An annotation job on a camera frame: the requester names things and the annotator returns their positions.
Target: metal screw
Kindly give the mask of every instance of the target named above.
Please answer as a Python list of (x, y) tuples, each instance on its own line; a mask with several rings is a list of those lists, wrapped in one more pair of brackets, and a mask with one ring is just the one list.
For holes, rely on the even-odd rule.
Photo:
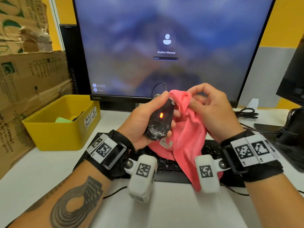
[(125, 168), (131, 169), (133, 167), (133, 162), (128, 160), (125, 162)]
[(223, 162), (223, 160), (219, 161), (218, 164), (219, 164), (219, 167), (220, 167), (221, 169), (226, 169), (226, 168), (227, 168), (227, 165), (226, 165), (225, 162)]

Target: white desk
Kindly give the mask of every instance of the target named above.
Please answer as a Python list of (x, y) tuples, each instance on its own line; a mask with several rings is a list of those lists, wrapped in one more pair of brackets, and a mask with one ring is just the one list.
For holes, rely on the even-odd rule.
[[(258, 112), (258, 120), (241, 119), (241, 122), (249, 126), (253, 123), (282, 126), (288, 113), (287, 110)], [(117, 129), (129, 115), (115, 111), (101, 111), (101, 114), (83, 149), (40, 152), (35, 148), (0, 180), (0, 227), (5, 227), (65, 179), (97, 132)], [(281, 156), (280, 161), (294, 186), (304, 190), (304, 174)], [(127, 184), (128, 180), (115, 180), (108, 194)], [(91, 227), (257, 227), (250, 225), (253, 220), (258, 223), (249, 197), (233, 195), (224, 187), (220, 193), (208, 195), (194, 192), (189, 184), (155, 182), (149, 203), (135, 202), (124, 190), (105, 199)]]

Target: black computer mouse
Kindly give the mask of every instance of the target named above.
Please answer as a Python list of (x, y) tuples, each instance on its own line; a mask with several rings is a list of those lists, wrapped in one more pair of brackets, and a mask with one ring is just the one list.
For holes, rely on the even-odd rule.
[(174, 101), (168, 99), (162, 107), (153, 112), (144, 133), (147, 138), (153, 141), (159, 141), (167, 135), (171, 129), (174, 107)]

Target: left hand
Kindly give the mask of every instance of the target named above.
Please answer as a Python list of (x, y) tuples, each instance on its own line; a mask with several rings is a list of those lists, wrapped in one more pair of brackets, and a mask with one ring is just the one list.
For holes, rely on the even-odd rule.
[[(169, 99), (169, 92), (165, 91), (160, 96), (152, 101), (142, 104), (137, 107), (121, 127), (117, 130), (129, 139), (134, 145), (135, 150), (142, 149), (153, 141), (148, 139), (144, 132), (148, 126), (148, 122), (152, 113), (162, 107)], [(180, 117), (180, 112), (175, 110), (174, 115)], [(175, 121), (172, 121), (171, 128), (176, 126)], [(169, 131), (167, 137), (171, 137), (172, 132)]]

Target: pink towel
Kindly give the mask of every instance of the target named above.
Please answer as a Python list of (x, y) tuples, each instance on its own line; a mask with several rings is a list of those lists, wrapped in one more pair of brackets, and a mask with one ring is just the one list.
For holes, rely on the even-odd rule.
[[(201, 117), (188, 108), (192, 98), (191, 93), (171, 90), (169, 94), (174, 99), (181, 117), (174, 118), (176, 127), (172, 130), (171, 138), (155, 141), (149, 145), (149, 148), (162, 158), (176, 161), (191, 181), (193, 188), (200, 191), (201, 185), (194, 158), (202, 155), (201, 149), (206, 139), (206, 128)], [(219, 172), (218, 178), (220, 179), (222, 175), (223, 173)]]

